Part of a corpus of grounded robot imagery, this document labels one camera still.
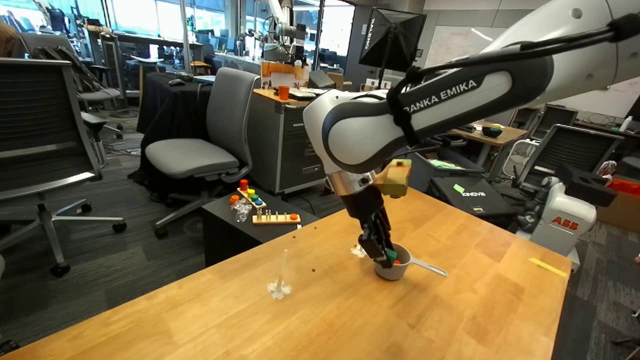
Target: person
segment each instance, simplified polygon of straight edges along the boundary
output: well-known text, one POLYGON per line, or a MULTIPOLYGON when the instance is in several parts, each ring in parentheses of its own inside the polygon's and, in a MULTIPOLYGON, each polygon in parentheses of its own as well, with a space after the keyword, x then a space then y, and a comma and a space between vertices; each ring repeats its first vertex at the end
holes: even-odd
POLYGON ((13 47, 18 41, 20 41, 18 32, 0 20, 0 57, 11 57, 13 47))

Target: abb logo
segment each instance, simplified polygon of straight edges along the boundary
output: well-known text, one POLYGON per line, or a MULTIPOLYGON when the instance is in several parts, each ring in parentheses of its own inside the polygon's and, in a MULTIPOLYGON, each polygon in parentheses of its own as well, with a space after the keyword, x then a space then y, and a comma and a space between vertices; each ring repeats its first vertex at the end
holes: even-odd
POLYGON ((555 222, 555 223, 557 223, 558 225, 560 225, 562 227, 568 228, 569 230, 577 230, 578 226, 580 226, 580 224, 578 224, 577 222, 573 222, 573 221, 571 221, 571 220, 569 220, 567 218, 563 219, 561 217, 557 217, 557 218, 551 220, 551 222, 555 222))

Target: measuring cup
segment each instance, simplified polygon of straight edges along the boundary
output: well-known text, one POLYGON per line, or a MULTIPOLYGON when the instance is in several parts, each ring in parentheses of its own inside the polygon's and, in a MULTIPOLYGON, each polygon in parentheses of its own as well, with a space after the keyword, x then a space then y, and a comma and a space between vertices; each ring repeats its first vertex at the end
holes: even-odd
POLYGON ((438 273, 442 276, 449 276, 449 274, 442 270, 441 268, 437 268, 433 265, 427 264, 422 260, 418 260, 411 256, 411 253, 408 252, 404 247, 394 243, 394 250, 398 254, 396 260, 400 260, 400 264, 394 264, 391 268, 385 269, 378 263, 373 263, 373 270, 378 274, 381 278, 386 280, 400 280, 406 271, 406 268, 409 264, 416 264, 421 266, 427 270, 431 270, 435 273, 438 273))

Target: cup handle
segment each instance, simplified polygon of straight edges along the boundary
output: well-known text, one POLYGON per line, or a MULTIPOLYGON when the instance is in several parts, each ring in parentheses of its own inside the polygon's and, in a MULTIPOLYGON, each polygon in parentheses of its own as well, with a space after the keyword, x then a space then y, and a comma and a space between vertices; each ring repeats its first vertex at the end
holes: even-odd
POLYGON ((442 276, 449 276, 449 273, 446 272, 445 270, 442 270, 441 268, 437 268, 437 267, 435 267, 433 265, 427 264, 422 260, 418 260, 418 259, 414 258, 413 256, 411 257, 411 261, 409 261, 409 262, 413 263, 413 264, 416 264, 418 266, 421 266, 421 267, 423 267, 425 269, 431 270, 431 271, 433 271, 435 273, 438 273, 438 274, 440 274, 442 276))

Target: black bag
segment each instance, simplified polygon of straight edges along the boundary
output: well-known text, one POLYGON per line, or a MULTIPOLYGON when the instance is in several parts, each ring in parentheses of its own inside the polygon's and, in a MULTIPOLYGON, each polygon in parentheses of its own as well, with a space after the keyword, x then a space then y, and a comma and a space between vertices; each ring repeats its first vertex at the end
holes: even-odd
POLYGON ((96 92, 100 91, 102 88, 95 75, 93 75, 89 69, 80 62, 80 59, 78 59, 77 56, 66 47, 36 47, 33 49, 31 57, 34 59, 69 61, 71 63, 74 83, 76 84, 76 90, 78 92, 96 92))

